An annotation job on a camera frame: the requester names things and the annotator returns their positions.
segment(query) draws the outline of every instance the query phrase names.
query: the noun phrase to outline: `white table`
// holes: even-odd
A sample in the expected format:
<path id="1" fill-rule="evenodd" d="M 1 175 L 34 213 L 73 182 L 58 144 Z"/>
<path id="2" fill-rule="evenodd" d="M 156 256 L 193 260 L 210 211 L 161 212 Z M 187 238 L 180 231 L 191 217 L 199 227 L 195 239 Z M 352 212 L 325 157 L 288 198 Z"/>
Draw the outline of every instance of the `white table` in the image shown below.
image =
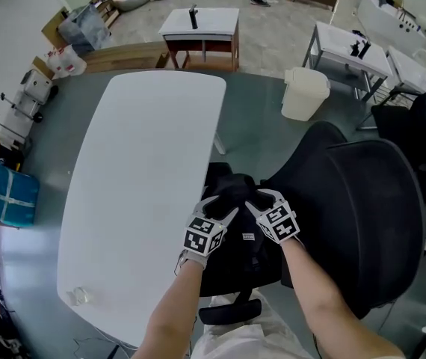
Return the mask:
<path id="1" fill-rule="evenodd" d="M 426 92 L 426 69 L 421 64 L 392 46 L 387 49 L 386 56 L 396 72 L 396 87 L 406 87 L 419 93 Z"/>
<path id="2" fill-rule="evenodd" d="M 78 315 L 138 346 L 174 279 L 200 200 L 226 82 L 149 71 L 114 77 L 85 135 L 65 205 L 57 291 Z M 81 287 L 88 302 L 72 306 Z"/>
<path id="3" fill-rule="evenodd" d="M 312 69 L 325 73 L 329 79 L 351 85 L 356 89 L 365 90 L 366 95 L 362 98 L 362 101 L 368 101 L 384 80 L 392 77 L 392 71 L 386 59 L 386 53 L 377 44 L 371 44 L 362 60 L 359 57 L 351 56 L 351 45 L 357 41 L 362 44 L 364 40 L 364 38 L 351 32 L 323 22 L 316 22 L 303 67 L 309 62 Z M 331 73 L 321 69 L 321 60 L 321 64 L 329 61 L 327 69 L 332 70 Z M 331 67 L 331 64 L 340 66 L 340 68 Z M 354 76 L 353 70 L 360 71 L 357 81 L 354 82 L 350 78 Z M 371 87 L 369 82 L 372 76 L 376 76 L 377 81 Z"/>
<path id="4" fill-rule="evenodd" d="M 240 10 L 238 8 L 196 9 L 198 10 L 197 29 L 191 27 L 189 9 L 175 9 L 158 32 L 167 44 L 175 68 L 179 69 L 176 54 L 181 51 L 186 51 L 183 68 L 187 66 L 204 68 L 207 52 L 227 52 L 231 53 L 231 59 L 209 56 L 209 61 L 214 64 L 212 67 L 215 69 L 224 66 L 228 70 L 236 71 L 239 66 Z M 190 56 L 190 51 L 201 51 L 201 59 Z"/>

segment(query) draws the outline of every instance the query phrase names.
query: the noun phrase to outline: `forearm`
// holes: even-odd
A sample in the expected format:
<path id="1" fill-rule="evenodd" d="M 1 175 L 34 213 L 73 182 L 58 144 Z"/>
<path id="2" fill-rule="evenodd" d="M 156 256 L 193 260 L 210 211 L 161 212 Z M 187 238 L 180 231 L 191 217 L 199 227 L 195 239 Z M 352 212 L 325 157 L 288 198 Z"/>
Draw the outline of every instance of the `forearm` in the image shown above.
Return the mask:
<path id="1" fill-rule="evenodd" d="M 332 359 L 403 357 L 355 317 L 337 285 L 298 241 L 289 239 L 281 246 L 308 326 Z"/>
<path id="2" fill-rule="evenodd" d="M 304 250 L 301 243 L 291 238 L 284 241 L 281 247 L 288 263 L 294 291 L 306 319 L 324 308 L 348 307 L 337 285 Z"/>
<path id="3" fill-rule="evenodd" d="M 200 299 L 203 267 L 188 260 L 150 316 L 136 358 L 183 358 Z"/>

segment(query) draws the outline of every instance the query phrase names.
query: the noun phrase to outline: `glove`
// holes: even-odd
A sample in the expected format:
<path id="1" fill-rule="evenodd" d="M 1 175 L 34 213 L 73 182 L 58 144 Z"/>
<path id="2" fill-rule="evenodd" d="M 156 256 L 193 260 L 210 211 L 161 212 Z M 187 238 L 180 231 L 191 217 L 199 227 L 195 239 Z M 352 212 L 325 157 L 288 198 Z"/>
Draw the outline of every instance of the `glove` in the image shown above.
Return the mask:
<path id="1" fill-rule="evenodd" d="M 193 214 L 190 215 L 185 227 L 185 239 L 183 241 L 185 249 L 179 258 L 180 267 L 187 260 L 194 260 L 201 264 L 204 270 L 210 254 L 220 247 L 223 236 L 228 230 L 228 225 L 238 213 L 238 207 L 234 208 L 225 219 L 207 218 L 204 213 L 205 206 L 218 198 L 219 196 L 209 197 L 197 203 Z"/>
<path id="2" fill-rule="evenodd" d="M 279 191 L 259 189 L 260 193 L 274 197 L 274 205 L 265 211 L 258 210 L 252 203 L 246 201 L 245 205 L 256 219 L 256 224 L 263 233 L 276 243 L 295 237 L 300 232 L 296 223 L 296 213 L 289 208 L 289 203 Z"/>

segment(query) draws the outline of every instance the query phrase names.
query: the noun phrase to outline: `label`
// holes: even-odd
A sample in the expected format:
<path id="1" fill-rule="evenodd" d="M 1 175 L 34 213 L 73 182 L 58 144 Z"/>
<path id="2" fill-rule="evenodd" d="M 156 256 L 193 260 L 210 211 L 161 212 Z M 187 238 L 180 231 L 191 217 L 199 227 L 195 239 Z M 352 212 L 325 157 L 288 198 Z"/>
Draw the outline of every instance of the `label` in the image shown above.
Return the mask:
<path id="1" fill-rule="evenodd" d="M 255 235 L 252 233 L 244 233 L 243 234 L 243 240 L 244 241 L 254 241 L 255 240 Z"/>

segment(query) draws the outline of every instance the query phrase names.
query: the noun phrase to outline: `sneaker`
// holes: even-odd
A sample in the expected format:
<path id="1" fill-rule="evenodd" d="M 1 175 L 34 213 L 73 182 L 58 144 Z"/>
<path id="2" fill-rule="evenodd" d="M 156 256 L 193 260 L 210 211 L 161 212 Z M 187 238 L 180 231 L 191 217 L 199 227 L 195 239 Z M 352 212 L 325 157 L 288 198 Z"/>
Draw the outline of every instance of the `sneaker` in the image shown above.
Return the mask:
<path id="1" fill-rule="evenodd" d="M 259 5 L 260 7 L 270 7 L 270 5 L 264 0 L 251 0 L 251 4 Z"/>

